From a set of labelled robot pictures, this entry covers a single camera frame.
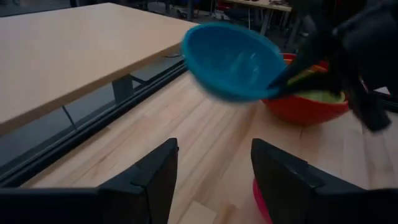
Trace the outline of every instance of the green food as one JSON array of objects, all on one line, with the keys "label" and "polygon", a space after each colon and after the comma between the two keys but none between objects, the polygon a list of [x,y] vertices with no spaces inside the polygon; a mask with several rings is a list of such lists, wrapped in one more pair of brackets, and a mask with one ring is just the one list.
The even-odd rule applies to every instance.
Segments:
[{"label": "green food", "polygon": [[[296,77],[291,78],[287,82],[287,84],[289,85],[289,84],[296,82],[297,80],[299,80],[303,77],[309,76],[313,73],[314,73],[314,71],[306,70],[306,71],[298,74]],[[302,92],[302,93],[297,93],[295,95],[301,96],[301,97],[309,99],[309,100],[320,101],[320,102],[324,102],[324,103],[342,103],[342,102],[344,102],[344,94],[343,93],[340,93],[340,97],[330,93],[329,91],[306,91],[306,92]]]}]

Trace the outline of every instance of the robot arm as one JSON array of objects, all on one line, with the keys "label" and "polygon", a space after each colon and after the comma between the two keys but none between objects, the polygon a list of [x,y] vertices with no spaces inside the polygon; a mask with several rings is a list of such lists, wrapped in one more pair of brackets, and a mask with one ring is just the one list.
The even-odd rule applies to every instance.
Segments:
[{"label": "robot arm", "polygon": [[[297,58],[270,85],[281,86],[275,98],[306,90],[343,90],[354,114],[371,131],[387,128],[387,114],[368,91],[386,86],[392,94],[398,92],[394,56],[398,52],[398,1],[290,3],[301,16],[310,17],[315,31],[301,46]],[[328,73],[316,73],[287,86],[287,80],[321,60],[329,62]]]}]

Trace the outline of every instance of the light wood tabletop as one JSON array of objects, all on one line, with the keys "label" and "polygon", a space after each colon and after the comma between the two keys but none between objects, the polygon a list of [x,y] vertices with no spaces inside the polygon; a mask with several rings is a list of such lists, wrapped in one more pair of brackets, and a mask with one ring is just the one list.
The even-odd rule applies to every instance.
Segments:
[{"label": "light wood tabletop", "polygon": [[0,18],[0,134],[176,52],[195,25],[111,3]]},{"label": "light wood tabletop", "polygon": [[289,6],[276,5],[276,4],[269,2],[269,0],[258,0],[258,1],[224,0],[224,1],[245,4],[248,6],[261,7],[261,8],[265,8],[265,9],[276,9],[276,10],[285,11],[285,12],[290,12],[292,10],[292,8]]},{"label": "light wood tabletop", "polygon": [[215,100],[186,73],[23,187],[97,186],[176,137],[178,177],[169,223],[264,223],[252,196],[253,138],[365,189],[397,187],[398,116],[389,116],[392,126],[377,135],[351,112],[318,126],[296,126],[260,101]]}]

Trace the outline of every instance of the blue bowl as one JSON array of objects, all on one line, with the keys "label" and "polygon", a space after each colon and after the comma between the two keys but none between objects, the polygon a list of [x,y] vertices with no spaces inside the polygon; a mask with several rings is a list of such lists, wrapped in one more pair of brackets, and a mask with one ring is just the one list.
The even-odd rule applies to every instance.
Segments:
[{"label": "blue bowl", "polygon": [[278,47],[240,26],[212,22],[191,28],[182,42],[185,62],[198,83],[226,101],[266,99],[268,85],[286,67]]}]

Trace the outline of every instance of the bowl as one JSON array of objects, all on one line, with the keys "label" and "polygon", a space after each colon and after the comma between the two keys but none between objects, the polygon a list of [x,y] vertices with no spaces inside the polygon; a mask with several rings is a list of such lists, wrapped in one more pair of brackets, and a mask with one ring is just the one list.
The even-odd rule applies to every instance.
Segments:
[{"label": "bowl", "polygon": [[269,216],[267,204],[262,197],[262,194],[261,194],[261,191],[257,184],[256,179],[253,180],[252,187],[253,187],[254,200],[256,201],[256,204],[257,204],[257,207],[259,208],[261,216],[263,217],[263,219],[265,219],[266,223],[273,224],[271,217]]},{"label": "bowl", "polygon": [[197,82],[212,95],[242,102],[267,98],[268,84],[286,67],[279,49],[246,28],[212,22],[191,28],[182,54]]},{"label": "bowl", "polygon": [[[289,64],[295,58],[294,54],[283,54],[283,56],[286,64]],[[308,75],[308,73],[325,72],[327,70],[328,64],[320,62],[297,77],[300,78]],[[340,97],[335,97],[327,91],[311,91],[276,100],[265,99],[262,102],[277,117],[300,125],[320,124],[337,118],[349,110],[343,92],[341,92]]]}]

